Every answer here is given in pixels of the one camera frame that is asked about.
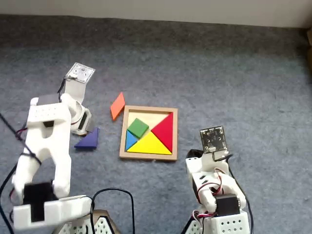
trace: tangram puzzle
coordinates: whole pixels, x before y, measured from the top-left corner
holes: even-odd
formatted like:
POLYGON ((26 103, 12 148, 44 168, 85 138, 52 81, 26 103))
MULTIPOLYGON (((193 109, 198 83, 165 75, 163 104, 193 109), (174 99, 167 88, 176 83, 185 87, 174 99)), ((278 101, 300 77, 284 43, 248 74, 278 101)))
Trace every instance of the tangram puzzle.
POLYGON ((120 157, 177 159, 177 109, 125 106, 120 157))

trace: black cable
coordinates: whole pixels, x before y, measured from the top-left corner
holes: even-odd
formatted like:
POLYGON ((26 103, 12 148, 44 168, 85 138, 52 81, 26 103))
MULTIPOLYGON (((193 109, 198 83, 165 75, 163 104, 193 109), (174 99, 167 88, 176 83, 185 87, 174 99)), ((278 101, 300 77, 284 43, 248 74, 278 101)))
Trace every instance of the black cable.
POLYGON ((203 231, 202 231, 202 234, 204 234, 204 227, 205 227, 205 225, 204 225, 204 219, 205 219, 205 218, 203 218, 203 231))
POLYGON ((233 156, 232 154, 229 154, 229 155, 226 155, 225 157, 221 157, 221 158, 216 159, 215 154, 213 153, 213 160, 214 160, 214 162, 220 162, 223 160, 228 160, 232 156, 233 156))
POLYGON ((65 81, 66 81, 66 78, 64 78, 64 79, 62 80, 62 83, 60 84, 60 87, 59 87, 59 89, 58 89, 58 94, 59 94, 59 93, 62 91, 62 89, 64 88, 65 81))
POLYGON ((41 165, 40 159, 37 158, 37 156, 29 149, 29 147, 25 143, 25 140, 23 140, 20 137, 20 135, 18 135, 16 133, 15 129, 12 127, 11 124, 9 124, 9 122, 4 118, 4 116, 1 113, 0 113, 0 118, 4 122, 4 124, 11 130, 11 132, 15 135, 15 137, 18 139, 18 141, 20 141, 23 144, 23 146, 28 150, 29 154, 28 153, 22 153, 21 155, 30 156, 30 157, 34 158, 39 163, 39 165, 41 165))
POLYGON ((12 223, 14 223, 14 221, 13 221, 13 209, 11 210, 11 212, 10 212, 10 215, 9 215, 9 218, 10 218, 10 221, 12 222, 12 223))
POLYGON ((249 199, 248 197, 246 196, 244 190, 242 189, 242 187, 239 185, 239 183, 237 182, 235 176, 233 175, 233 172, 230 168, 230 165, 229 165, 229 172, 231 174, 231 176, 233 177, 233 179, 235 180, 236 184, 238 185, 238 187, 240 188, 240 190, 242 191, 242 193, 244 194, 245 198, 246 198, 246 203, 247 203, 247 206, 248 206, 248 212, 249 212, 249 215, 250 215, 250 234, 253 234, 254 233, 254 216, 253 216, 253 212, 252 212, 252 209, 250 207, 250 202, 249 202, 249 199))
POLYGON ((62 83, 60 84, 60 87, 58 89, 58 94, 60 95, 62 89, 64 88, 64 85, 65 85, 65 82, 67 79, 77 79, 75 77, 64 77, 63 80, 62 80, 62 83))
POLYGON ((120 191, 123 193, 126 193, 130 196, 131 198, 131 208, 132 208, 132 233, 135 234, 136 233, 136 226, 135 226, 135 205, 134 205, 134 201, 133 201, 133 196, 132 194, 124 189, 119 189, 119 188, 107 188, 107 189, 101 189, 99 191, 97 191, 94 196, 92 197, 92 202, 91 202, 91 208, 90 208, 90 222, 91 222, 91 228, 92 228, 92 233, 96 234, 96 231, 94 229, 94 223, 93 223, 93 210, 95 207, 95 199, 97 197, 98 194, 105 192, 105 191, 120 191))
POLYGON ((13 231, 13 228, 12 228, 9 220, 5 216, 5 213, 4 213, 3 208, 1 206, 1 195, 2 195, 2 192, 3 192, 3 189, 4 189, 5 185, 7 184, 7 182, 9 181, 11 176, 13 175, 13 173, 15 172, 17 166, 18 166, 18 164, 16 163, 14 165, 14 167, 12 168, 12 170, 10 171, 10 173, 7 175, 7 177, 5 178, 4 182, 1 184, 1 187, 0 187, 0 214, 1 214, 1 216, 2 216, 2 218, 4 220, 4 222, 5 222, 6 226, 8 227, 10 234, 14 234, 14 231, 13 231))

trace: metal mount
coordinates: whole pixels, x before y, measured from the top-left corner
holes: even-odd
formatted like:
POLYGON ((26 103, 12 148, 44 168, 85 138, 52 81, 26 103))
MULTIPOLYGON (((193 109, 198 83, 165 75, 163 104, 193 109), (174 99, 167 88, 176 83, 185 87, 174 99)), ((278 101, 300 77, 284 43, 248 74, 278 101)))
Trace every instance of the metal mount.
POLYGON ((95 69, 75 62, 66 74, 65 93, 82 103, 86 85, 91 79, 95 69))

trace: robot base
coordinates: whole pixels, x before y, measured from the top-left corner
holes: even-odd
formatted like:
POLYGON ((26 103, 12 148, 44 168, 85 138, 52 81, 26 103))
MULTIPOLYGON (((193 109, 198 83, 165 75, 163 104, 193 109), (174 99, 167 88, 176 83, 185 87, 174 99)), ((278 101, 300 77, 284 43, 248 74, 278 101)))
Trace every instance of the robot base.
MULTIPOLYGON (((193 218, 184 228, 183 234, 202 234, 202 227, 193 218)), ((247 213, 243 210, 240 214, 220 216, 204 219, 204 234, 249 234, 247 213)))
MULTIPOLYGON (((107 211, 94 210, 93 222, 96 234, 120 234, 107 211)), ((90 215, 76 219, 56 228, 52 234, 79 234, 92 233, 90 215)))

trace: green square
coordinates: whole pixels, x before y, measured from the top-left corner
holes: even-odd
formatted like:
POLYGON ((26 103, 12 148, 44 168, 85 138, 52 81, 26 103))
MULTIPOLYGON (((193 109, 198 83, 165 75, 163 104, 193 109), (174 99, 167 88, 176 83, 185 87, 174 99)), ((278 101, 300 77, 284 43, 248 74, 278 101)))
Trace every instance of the green square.
POLYGON ((138 138, 141 138, 148 129, 148 125, 136 118, 129 126, 128 131, 138 138))

